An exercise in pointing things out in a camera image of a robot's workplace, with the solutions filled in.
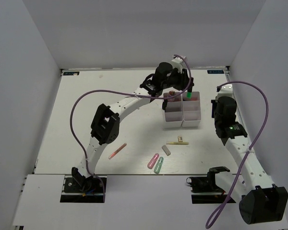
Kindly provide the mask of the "green capped black marker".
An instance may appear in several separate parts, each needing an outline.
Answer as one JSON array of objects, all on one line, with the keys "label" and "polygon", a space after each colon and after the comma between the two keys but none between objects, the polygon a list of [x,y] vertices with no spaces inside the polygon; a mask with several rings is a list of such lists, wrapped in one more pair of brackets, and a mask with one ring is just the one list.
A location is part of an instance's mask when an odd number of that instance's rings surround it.
[{"label": "green capped black marker", "polygon": [[187,91],[186,97],[190,99],[192,97],[192,92]]}]

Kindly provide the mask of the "orange pen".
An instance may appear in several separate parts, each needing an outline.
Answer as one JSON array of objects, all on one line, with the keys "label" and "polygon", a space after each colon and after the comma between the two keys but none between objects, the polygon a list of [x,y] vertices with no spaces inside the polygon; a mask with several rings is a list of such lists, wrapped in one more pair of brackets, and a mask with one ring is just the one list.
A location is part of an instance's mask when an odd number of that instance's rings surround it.
[{"label": "orange pen", "polygon": [[127,143],[122,144],[117,150],[115,150],[108,159],[111,160],[115,155],[117,155],[123,148],[127,146]]}]

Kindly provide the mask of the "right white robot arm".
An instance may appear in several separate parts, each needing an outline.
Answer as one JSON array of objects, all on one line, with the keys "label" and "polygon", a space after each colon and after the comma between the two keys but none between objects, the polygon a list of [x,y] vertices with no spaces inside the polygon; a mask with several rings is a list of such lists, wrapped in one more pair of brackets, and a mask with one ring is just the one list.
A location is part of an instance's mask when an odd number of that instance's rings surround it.
[{"label": "right white robot arm", "polygon": [[213,104],[216,134],[230,152],[238,166],[236,175],[225,168],[211,168],[207,179],[213,191],[227,193],[224,202],[209,217],[206,226],[211,227],[230,199],[239,205],[239,212],[247,224],[281,221],[288,192],[277,186],[265,173],[251,148],[244,127],[236,121],[237,103],[229,95],[218,95]]}]

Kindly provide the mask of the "yellow highlighter pen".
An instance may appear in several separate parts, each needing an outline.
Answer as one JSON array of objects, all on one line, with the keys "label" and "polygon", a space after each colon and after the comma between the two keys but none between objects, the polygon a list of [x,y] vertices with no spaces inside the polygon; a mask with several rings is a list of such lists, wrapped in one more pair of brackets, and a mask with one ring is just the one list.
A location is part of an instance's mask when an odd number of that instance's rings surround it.
[{"label": "yellow highlighter pen", "polygon": [[189,145],[189,142],[166,142],[166,145]]}]

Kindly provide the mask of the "black handled scissors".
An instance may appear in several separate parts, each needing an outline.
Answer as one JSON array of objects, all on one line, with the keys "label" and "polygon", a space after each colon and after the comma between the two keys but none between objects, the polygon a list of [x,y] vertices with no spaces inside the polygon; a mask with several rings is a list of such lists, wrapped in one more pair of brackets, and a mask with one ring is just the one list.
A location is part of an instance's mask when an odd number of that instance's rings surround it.
[{"label": "black handled scissors", "polygon": [[165,112],[168,105],[168,99],[163,100],[162,102],[162,110]]}]

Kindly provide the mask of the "pink tube of pencils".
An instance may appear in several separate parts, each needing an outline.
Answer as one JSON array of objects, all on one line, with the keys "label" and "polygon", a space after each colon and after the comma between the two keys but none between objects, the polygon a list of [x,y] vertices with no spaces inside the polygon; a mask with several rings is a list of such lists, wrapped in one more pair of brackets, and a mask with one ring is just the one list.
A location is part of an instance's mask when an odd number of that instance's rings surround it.
[{"label": "pink tube of pencils", "polygon": [[176,92],[175,91],[169,91],[168,97],[169,97],[168,102],[175,102]]}]

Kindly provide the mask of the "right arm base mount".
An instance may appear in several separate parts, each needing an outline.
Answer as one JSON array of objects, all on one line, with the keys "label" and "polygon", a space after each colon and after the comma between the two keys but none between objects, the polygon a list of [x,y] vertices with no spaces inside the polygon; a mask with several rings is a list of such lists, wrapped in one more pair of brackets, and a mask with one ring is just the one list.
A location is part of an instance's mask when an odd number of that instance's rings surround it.
[{"label": "right arm base mount", "polygon": [[192,204],[221,204],[227,197],[224,190],[209,185],[207,176],[188,177],[186,184],[191,188]]}]

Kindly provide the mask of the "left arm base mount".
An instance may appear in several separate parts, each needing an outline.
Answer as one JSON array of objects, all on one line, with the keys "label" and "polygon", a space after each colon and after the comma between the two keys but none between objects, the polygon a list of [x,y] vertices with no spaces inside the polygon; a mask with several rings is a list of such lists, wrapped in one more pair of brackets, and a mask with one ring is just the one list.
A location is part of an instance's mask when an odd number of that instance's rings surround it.
[{"label": "left arm base mount", "polygon": [[72,178],[66,177],[60,196],[61,203],[104,203],[102,183],[92,178],[81,188]]}]

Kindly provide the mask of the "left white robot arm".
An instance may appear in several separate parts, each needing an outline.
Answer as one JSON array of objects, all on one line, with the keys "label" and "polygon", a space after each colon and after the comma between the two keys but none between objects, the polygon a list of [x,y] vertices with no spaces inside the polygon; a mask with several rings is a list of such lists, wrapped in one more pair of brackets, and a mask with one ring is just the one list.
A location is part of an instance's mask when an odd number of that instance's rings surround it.
[{"label": "left white robot arm", "polygon": [[91,188],[95,168],[106,146],[119,135],[120,123],[128,115],[153,100],[162,100],[163,90],[174,88],[180,94],[190,91],[194,86],[190,67],[185,58],[175,55],[170,62],[161,62],[153,74],[148,75],[132,93],[122,93],[123,99],[112,105],[98,106],[91,123],[91,137],[87,148],[81,143],[73,129],[73,115],[70,114],[70,129],[76,142],[84,152],[84,158],[77,167],[72,168],[75,185],[81,191]]}]

